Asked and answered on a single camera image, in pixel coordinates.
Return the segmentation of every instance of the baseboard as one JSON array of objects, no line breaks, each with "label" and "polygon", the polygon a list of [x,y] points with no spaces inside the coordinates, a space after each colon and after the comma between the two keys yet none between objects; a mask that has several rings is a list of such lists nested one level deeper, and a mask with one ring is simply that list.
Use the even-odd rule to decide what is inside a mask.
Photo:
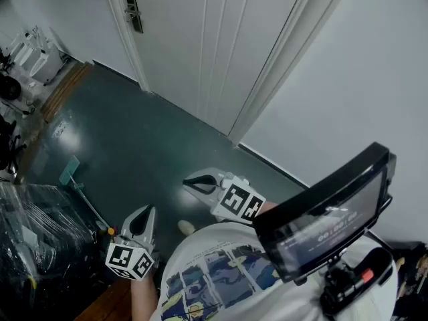
[{"label": "baseboard", "polygon": [[96,64],[97,66],[103,67],[104,69],[107,69],[107,70],[109,70],[109,71],[111,71],[111,72],[114,72],[116,75],[119,75],[121,78],[124,78],[125,80],[128,80],[129,82],[132,82],[133,84],[136,84],[137,86],[139,86],[138,81],[136,81],[135,79],[130,78],[129,76],[127,76],[127,75],[125,75],[125,74],[122,74],[121,72],[118,72],[117,70],[115,70],[115,69],[113,69],[113,68],[111,68],[111,67],[109,67],[109,66],[106,66],[105,64],[100,63],[100,62],[98,62],[98,61],[96,61],[96,60],[92,60],[92,61],[93,61],[93,62],[94,62],[94,64]]},{"label": "baseboard", "polygon": [[283,169],[282,167],[280,167],[276,163],[272,162],[270,159],[264,157],[264,155],[262,155],[261,153],[259,153],[256,150],[254,150],[252,147],[250,147],[250,146],[248,146],[242,142],[239,143],[238,147],[241,148],[242,150],[244,150],[246,153],[250,154],[251,156],[254,156],[255,158],[257,158],[259,161],[263,162],[267,166],[271,167],[273,170],[277,171],[281,175],[287,177],[291,182],[297,184],[299,187],[301,187],[303,189],[307,189],[310,187],[305,182],[301,181],[300,179],[298,179],[294,175],[290,174],[287,170]]}]

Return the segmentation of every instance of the person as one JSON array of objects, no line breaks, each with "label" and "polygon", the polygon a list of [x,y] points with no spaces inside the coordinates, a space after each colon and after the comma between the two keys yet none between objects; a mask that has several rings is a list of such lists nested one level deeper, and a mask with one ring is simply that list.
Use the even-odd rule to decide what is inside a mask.
[{"label": "person", "polygon": [[[261,213],[275,207],[265,203]],[[327,320],[319,305],[324,279],[318,272],[297,286],[284,284],[252,227],[218,223],[194,232],[181,221],[188,237],[176,248],[165,268],[158,299],[151,277],[132,281],[133,321]],[[344,254],[358,264],[380,246],[361,237]],[[335,320],[391,319],[397,293],[397,270],[381,287],[376,285]]]}]

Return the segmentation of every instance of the dark green floor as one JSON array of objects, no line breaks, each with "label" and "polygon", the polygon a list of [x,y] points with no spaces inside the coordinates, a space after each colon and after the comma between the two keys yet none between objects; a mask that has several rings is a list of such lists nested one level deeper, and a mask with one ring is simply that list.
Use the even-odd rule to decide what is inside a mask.
[{"label": "dark green floor", "polygon": [[210,126],[100,66],[49,125],[25,182],[58,185],[73,154],[81,162],[77,182],[109,224],[120,229],[135,209],[156,205],[156,246],[165,256],[184,238],[180,219],[197,228],[216,222],[208,206],[181,187],[194,171],[217,167],[243,175],[274,202],[302,190]]}]

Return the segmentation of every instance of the teal object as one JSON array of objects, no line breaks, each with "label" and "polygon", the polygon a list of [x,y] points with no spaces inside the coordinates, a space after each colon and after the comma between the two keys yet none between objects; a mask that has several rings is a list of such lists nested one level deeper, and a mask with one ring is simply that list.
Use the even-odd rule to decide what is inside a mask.
[{"label": "teal object", "polygon": [[60,182],[62,185],[68,185],[68,183],[70,183],[70,180],[72,179],[79,165],[80,165],[80,161],[76,158],[76,156],[72,156],[71,159],[68,161],[66,168],[64,169],[64,171],[60,176]]}]

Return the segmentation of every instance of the door lock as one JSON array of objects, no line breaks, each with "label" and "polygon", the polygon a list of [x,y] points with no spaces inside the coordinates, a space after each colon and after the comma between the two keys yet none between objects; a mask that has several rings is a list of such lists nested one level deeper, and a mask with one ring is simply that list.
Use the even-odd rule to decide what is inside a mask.
[{"label": "door lock", "polygon": [[142,23],[140,19],[141,12],[138,10],[138,6],[136,4],[136,0],[126,0],[126,22],[131,21],[134,30],[140,33],[142,31]]}]

